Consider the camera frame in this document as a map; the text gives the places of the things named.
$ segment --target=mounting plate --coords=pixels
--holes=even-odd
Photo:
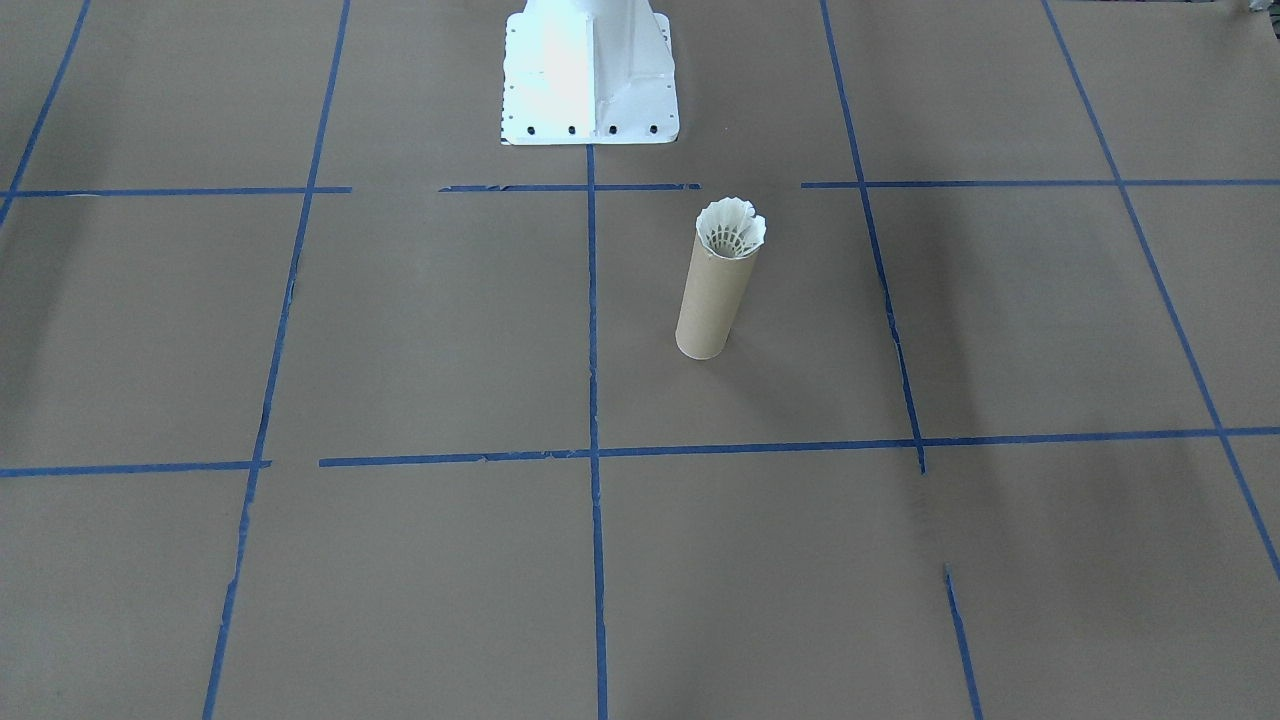
[[[671,61],[671,20],[666,15],[653,13],[653,28],[636,27],[635,35],[660,33],[659,47],[666,50],[666,58],[658,60],[666,60],[671,72],[605,78],[603,64],[632,67],[626,54],[644,51],[643,40],[605,47],[600,44],[603,33],[596,32],[600,20],[590,14],[557,17],[554,23],[530,14],[526,10],[507,19],[504,145],[639,145],[676,140],[680,111]],[[603,58],[607,53],[620,56]],[[609,87],[611,82],[616,87]]]

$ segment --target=grid square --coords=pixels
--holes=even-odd
[[[585,461],[282,470],[219,716],[595,716]]]
[[[1280,55],[1238,3],[1055,3],[1120,174],[1274,178]]]
[[[1231,438],[1231,447],[1275,542],[1280,537],[1280,437]]]
[[[1228,425],[1280,425],[1280,188],[1129,190]]]
[[[316,197],[268,455],[586,447],[585,205]]]
[[[247,460],[289,197],[18,200],[0,229],[0,464]]]
[[[728,346],[675,331],[704,192],[599,196],[602,445],[910,438],[856,195],[758,188],[768,219]]]
[[[325,182],[576,183],[582,147],[502,140],[507,15],[521,3],[355,3],[325,135]]]
[[[58,64],[67,50],[81,0],[13,3],[0,23],[0,187],[9,181],[27,147]]]
[[[831,20],[867,179],[1111,177],[1039,3],[832,3]]]
[[[23,188],[305,184],[338,27],[321,6],[93,5]]]
[[[198,716],[243,495],[243,473],[0,483],[5,717]]]
[[[1267,717],[1280,593],[1216,439],[937,448],[991,717]]]
[[[671,17],[680,140],[603,146],[602,183],[854,179],[818,3],[653,3]]]
[[[914,452],[602,473],[611,716],[968,715]]]
[[[872,204],[925,436],[1212,425],[1115,190]]]

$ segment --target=blue tape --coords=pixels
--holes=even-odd
[[[1115,179],[996,179],[996,181],[814,181],[803,182],[804,190],[856,190],[865,184],[869,188],[919,188],[919,187],[1116,187]],[[1226,179],[1125,179],[1126,186],[1148,187],[1270,187],[1280,186],[1276,178],[1226,178]]]
[[[759,442],[742,445],[686,445],[652,447],[612,447],[600,451],[602,457],[654,457],[664,455],[750,455],[758,452],[820,452],[833,450],[881,450],[890,447],[915,447],[906,439],[860,439],[831,442]]]
[[[1151,245],[1147,242],[1147,233],[1142,227],[1142,220],[1138,219],[1138,210],[1133,205],[1133,199],[1129,197],[1129,190],[1125,187],[1125,181],[1120,176],[1120,168],[1116,165],[1115,156],[1111,154],[1111,145],[1107,142],[1106,133],[1102,132],[1102,124],[1098,122],[1097,113],[1093,111],[1093,102],[1089,101],[1089,95],[1084,91],[1084,82],[1080,79],[1080,73],[1075,67],[1075,60],[1071,59],[1071,51],[1066,46],[1066,38],[1062,36],[1062,28],[1057,24],[1057,18],[1053,15],[1053,9],[1050,6],[1048,0],[1041,0],[1041,6],[1044,8],[1044,14],[1048,18],[1050,27],[1053,29],[1053,37],[1057,38],[1057,46],[1062,51],[1062,58],[1066,59],[1066,67],[1071,72],[1071,79],[1075,82],[1075,90],[1080,95],[1080,101],[1084,102],[1084,110],[1089,115],[1089,122],[1093,124],[1093,132],[1098,136],[1098,145],[1102,147],[1102,155],[1107,159],[1107,167],[1111,168],[1111,176],[1116,181],[1116,186],[1120,190],[1120,197],[1124,200],[1125,210],[1129,213],[1129,220],[1133,223],[1133,229],[1138,234],[1138,243],[1142,246],[1142,254],[1147,259],[1147,266],[1151,269],[1151,275],[1156,281],[1156,287],[1160,290],[1160,297],[1165,302],[1165,310],[1169,313],[1169,319],[1174,324],[1174,331],[1178,333],[1178,342],[1183,346],[1183,354],[1187,355],[1187,363],[1192,368],[1192,375],[1196,377],[1196,384],[1199,387],[1201,397],[1204,400],[1204,407],[1208,410],[1210,419],[1213,421],[1213,429],[1217,433],[1219,441],[1222,443],[1222,451],[1226,454],[1228,462],[1231,466],[1231,473],[1235,475],[1235,482],[1240,488],[1240,495],[1244,497],[1245,506],[1249,510],[1249,516],[1253,519],[1253,527],[1258,532],[1258,537],[1262,539],[1262,546],[1267,552],[1267,559],[1271,561],[1271,569],[1280,580],[1280,556],[1276,553],[1275,543],[1271,542],[1271,533],[1267,532],[1267,525],[1262,520],[1262,514],[1258,512],[1258,506],[1253,500],[1253,491],[1249,489],[1249,483],[1244,478],[1244,473],[1240,470],[1240,465],[1235,459],[1235,451],[1231,448],[1231,441],[1226,429],[1222,427],[1222,419],[1219,416],[1217,406],[1213,404],[1213,396],[1210,395],[1208,383],[1204,382],[1204,374],[1201,372],[1199,363],[1196,360],[1196,354],[1192,351],[1190,340],[1187,337],[1187,331],[1183,328],[1183,322],[1178,316],[1178,310],[1174,307],[1174,299],[1169,292],[1169,287],[1165,284],[1165,278],[1160,273],[1160,265],[1156,263],[1156,255],[1151,250]]]
[[[973,657],[969,655],[969,637],[964,629],[964,616],[960,615],[960,603],[956,601],[955,580],[951,577],[951,565],[943,566],[947,580],[947,605],[951,607],[951,624],[956,629],[956,646],[960,648],[960,664],[964,666],[964,683],[969,688],[969,705],[973,707],[973,720],[982,720],[982,698],[978,697],[978,679],[973,673]]]
[[[604,518],[600,510],[599,305],[595,254],[595,146],[586,146],[588,368],[590,375],[591,556],[595,575],[595,702],[598,720],[609,717],[609,662],[604,628]]]
[[[90,0],[81,3],[79,15],[76,17],[76,27],[72,29],[72,37],[67,41],[67,50],[63,51],[63,59],[58,63],[58,72],[54,73],[54,82],[49,86],[49,94],[45,95],[45,102],[40,106],[40,114],[36,115],[36,124],[31,128],[31,135],[27,137],[27,146],[22,151],[22,159],[18,160],[18,168],[13,172],[13,179],[9,181],[9,193],[4,199],[4,204],[0,204],[0,227],[4,227],[5,218],[9,217],[9,209],[13,208],[14,193],[22,187],[22,177],[27,174],[27,165],[31,164],[31,155],[36,151],[36,142],[40,141],[40,132],[45,129],[45,120],[49,119],[49,110],[54,106],[54,99],[58,97],[58,90],[63,86],[63,78],[67,77],[67,68],[72,63],[72,54],[76,53],[76,46],[79,44],[81,29],[84,28],[84,18],[88,15]]]
[[[671,192],[681,190],[701,190],[696,182],[690,183],[641,183],[641,184],[451,184],[439,192]]]
[[[1229,436],[1280,436],[1280,427],[1229,428]],[[1160,441],[1178,438],[1219,437],[1213,428],[1170,429],[1170,430],[1121,430],[1103,433],[1047,433],[1023,436],[979,436],[979,437],[925,437],[920,442],[925,447],[977,447],[1006,445],[1068,445],[1087,442],[1125,442]],[[753,455],[765,452],[826,452],[852,450],[887,450],[915,447],[914,438],[819,441],[819,442],[758,442],[737,445],[671,445],[602,447],[600,457],[659,457],[672,455]],[[321,468],[369,468],[379,465],[445,465],[454,462],[512,462],[536,460],[575,460],[590,457],[591,450],[538,450],[517,452],[457,452],[440,455],[387,455],[369,457],[325,457]]]
[[[14,197],[188,197],[205,195],[305,195],[305,187],[154,187],[122,190],[20,190]],[[349,195],[351,186],[325,186],[315,195]]]
[[[1217,437],[1212,428],[1189,430],[1129,430],[1116,433],[1059,433],[1028,436],[987,436],[987,437],[938,437],[924,438],[928,447],[974,447],[982,445],[1044,445],[1074,442],[1116,442],[1126,439],[1172,439]]]
[[[1228,179],[1125,179],[1130,186],[1175,186],[1175,187],[1219,187],[1219,186],[1280,186],[1280,178],[1228,178]]]
[[[320,108],[320,124],[316,128],[315,146],[311,151],[311,169],[307,173],[307,191],[302,196],[302,213],[298,217],[298,231],[293,238],[293,256],[289,260],[289,279],[284,287],[284,300],[280,305],[280,320],[275,331],[275,345],[271,351],[271,369],[266,375],[266,391],[262,393],[262,418],[253,443],[253,461],[248,470],[244,487],[244,503],[241,507],[239,532],[236,542],[236,569],[227,584],[227,597],[223,601],[221,623],[218,628],[218,644],[214,648],[214,662],[209,673],[209,688],[205,692],[204,720],[212,720],[218,702],[218,687],[221,682],[223,661],[227,656],[227,639],[230,633],[232,618],[236,610],[236,592],[239,588],[241,570],[244,565],[244,548],[248,542],[250,507],[257,493],[259,471],[262,465],[262,452],[266,447],[266,430],[271,423],[271,402],[275,398],[275,383],[280,373],[280,359],[284,356],[284,338],[288,334],[289,311],[293,306],[293,288],[298,279],[298,263],[302,259],[302,246],[306,241],[307,222],[311,215],[311,199],[315,196],[316,177],[320,174],[320,155],[324,151],[324,136],[329,126],[329,108],[333,105],[333,92],[338,83],[338,67],[342,61],[342,46],[347,35],[347,18],[351,14],[351,0],[343,0],[342,15],[338,20],[338,38],[334,41],[333,60],[329,64],[329,85],[325,87],[324,104]]]
[[[916,188],[916,187],[1115,187],[1115,181],[1093,179],[1007,179],[1007,181],[867,181],[865,183],[803,182],[804,190],[854,190],[861,186],[869,188]]]
[[[827,50],[831,54],[831,69],[836,74],[836,90],[840,92],[840,108],[845,114],[845,131],[849,135],[849,150],[854,156],[854,173],[858,176],[858,192],[863,200],[863,215],[867,220],[867,234],[872,243],[872,255],[876,258],[876,274],[879,277],[881,290],[884,293],[884,316],[888,320],[890,336],[893,338],[893,348],[897,351],[897,368],[902,375],[902,397],[906,401],[906,415],[911,423],[911,437],[915,439],[916,460],[920,464],[920,473],[928,471],[924,457],[924,443],[920,442],[920,420],[915,413],[915,398],[911,395],[911,375],[906,370],[906,355],[902,351],[902,338],[897,332],[897,319],[893,314],[893,296],[890,292],[888,277],[884,273],[884,258],[881,254],[879,236],[876,232],[876,217],[872,214],[872,199],[867,191],[867,176],[863,173],[863,155],[858,150],[858,133],[854,131],[854,115],[849,109],[849,95],[845,92],[845,74],[840,69],[840,55],[836,53],[836,35],[831,29],[831,12],[827,0],[819,0],[822,5],[822,23],[827,31]]]
[[[166,473],[224,473],[248,470],[250,460],[234,462],[150,462],[145,465],[61,465],[51,468],[0,468],[0,478],[65,478],[83,475],[150,475]],[[264,460],[262,468],[271,462]]]
[[[589,450],[540,450],[521,452],[453,452],[442,455],[387,455],[376,457],[325,457],[321,468],[375,468],[381,465],[451,465],[460,462],[515,462],[589,457]]]
[[[585,184],[451,184],[439,192],[585,192]]]
[[[1277,427],[1226,428],[1224,432],[1230,437],[1280,436],[1280,428]]]

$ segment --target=white shuttlecock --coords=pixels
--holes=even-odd
[[[717,200],[698,214],[698,238],[709,252],[741,260],[764,245],[764,218],[740,197]]]

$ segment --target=brown cardboard tube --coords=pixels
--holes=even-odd
[[[730,259],[716,255],[694,233],[685,299],[676,323],[676,345],[694,360],[710,360],[724,350],[737,306],[751,278],[756,252]]]

